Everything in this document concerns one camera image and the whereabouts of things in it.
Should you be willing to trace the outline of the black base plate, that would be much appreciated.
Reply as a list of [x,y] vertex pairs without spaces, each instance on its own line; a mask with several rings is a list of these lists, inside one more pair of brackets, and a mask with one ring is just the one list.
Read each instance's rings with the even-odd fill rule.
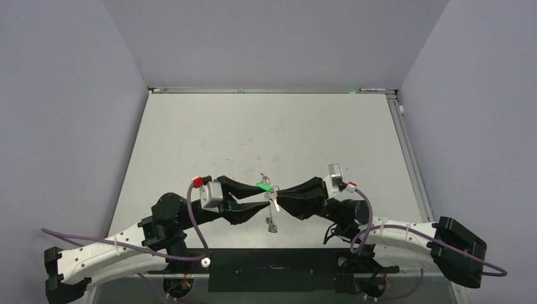
[[164,270],[163,290],[179,298],[194,287],[195,275],[208,276],[208,291],[357,293],[378,286],[398,266],[382,266],[371,246],[354,255],[346,248],[213,249],[210,265],[181,262],[172,273]]

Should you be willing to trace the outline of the green key tag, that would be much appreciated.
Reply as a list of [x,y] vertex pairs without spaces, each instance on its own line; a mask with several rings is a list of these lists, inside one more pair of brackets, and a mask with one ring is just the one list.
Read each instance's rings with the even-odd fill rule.
[[263,182],[259,182],[256,184],[257,188],[265,191],[265,192],[274,192],[274,188],[270,185],[270,184],[266,184],[266,183],[263,183]]

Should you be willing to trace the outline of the aluminium rail right edge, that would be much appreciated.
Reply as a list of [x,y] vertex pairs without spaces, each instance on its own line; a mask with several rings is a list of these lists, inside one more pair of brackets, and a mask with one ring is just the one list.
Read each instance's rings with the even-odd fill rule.
[[399,103],[396,94],[387,94],[386,99],[393,123],[395,125],[397,137],[400,142],[412,189],[417,201],[417,206],[420,210],[420,216],[423,221],[432,222],[434,221],[433,211],[431,209],[419,165],[417,163],[417,159],[415,157],[415,153],[403,121],[403,107]]

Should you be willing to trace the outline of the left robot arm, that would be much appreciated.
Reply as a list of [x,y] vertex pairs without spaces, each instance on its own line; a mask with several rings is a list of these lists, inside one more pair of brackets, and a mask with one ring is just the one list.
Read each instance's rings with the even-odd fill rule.
[[132,274],[205,270],[212,258],[200,225],[216,219],[242,224],[270,206],[270,200],[240,204],[239,199],[274,193],[275,189],[266,182],[251,186],[226,176],[195,177],[185,198],[163,194],[152,206],[150,216],[107,238],[43,229],[71,244],[88,242],[70,250],[52,247],[44,252],[47,301],[71,303],[100,284]]

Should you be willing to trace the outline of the aluminium rail back edge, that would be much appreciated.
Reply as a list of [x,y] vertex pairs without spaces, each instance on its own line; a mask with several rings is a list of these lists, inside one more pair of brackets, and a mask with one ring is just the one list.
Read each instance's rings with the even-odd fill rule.
[[388,94],[395,95],[396,89],[387,89],[385,93],[359,92],[359,89],[326,89],[326,88],[296,88],[296,89],[211,89],[194,87],[149,87],[153,94]]

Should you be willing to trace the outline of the aluminium rail edge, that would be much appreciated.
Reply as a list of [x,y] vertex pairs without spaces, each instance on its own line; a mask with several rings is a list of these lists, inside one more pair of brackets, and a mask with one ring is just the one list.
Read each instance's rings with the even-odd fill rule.
[[153,94],[388,94],[395,95],[396,89],[387,89],[385,93],[359,92],[359,89],[326,89],[326,88],[296,88],[296,89],[211,89],[194,87],[149,87]]
[[415,153],[403,121],[403,107],[399,103],[396,94],[387,94],[386,99],[393,123],[395,125],[397,137],[400,142],[412,189],[417,201],[417,206],[420,210],[420,216],[423,221],[432,222],[434,221],[433,211],[431,209],[419,165],[417,163],[417,159],[415,157]]

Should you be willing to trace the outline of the perforated metal key plate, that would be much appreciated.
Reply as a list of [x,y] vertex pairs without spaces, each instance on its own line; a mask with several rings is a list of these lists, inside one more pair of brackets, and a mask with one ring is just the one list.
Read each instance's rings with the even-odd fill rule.
[[[271,181],[270,179],[263,173],[260,174],[261,175],[261,180],[260,182],[263,182],[263,183],[266,183],[266,184],[270,184],[271,185]],[[277,186],[272,186],[274,188],[274,191],[277,192],[277,190],[279,189]],[[268,196],[267,196],[268,192],[265,192],[264,196],[265,196],[265,199],[269,202],[269,206],[268,206],[268,215],[266,216],[265,218],[265,221],[268,225],[268,231],[269,233],[272,233],[272,234],[276,234],[278,233],[278,227],[276,225],[276,223],[274,222],[274,218],[273,218],[273,215],[272,215],[272,207],[275,208],[274,204],[269,200]]]

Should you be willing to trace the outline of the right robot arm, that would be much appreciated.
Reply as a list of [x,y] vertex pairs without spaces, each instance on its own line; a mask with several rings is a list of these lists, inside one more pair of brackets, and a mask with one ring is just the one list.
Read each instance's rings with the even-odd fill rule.
[[[481,287],[487,244],[451,217],[425,223],[375,217],[370,200],[354,182],[335,184],[320,177],[269,197],[299,220],[315,215],[335,223],[338,237],[351,243],[351,252],[366,271],[380,265],[422,267],[438,270],[458,285]],[[378,248],[399,252],[381,253]]]

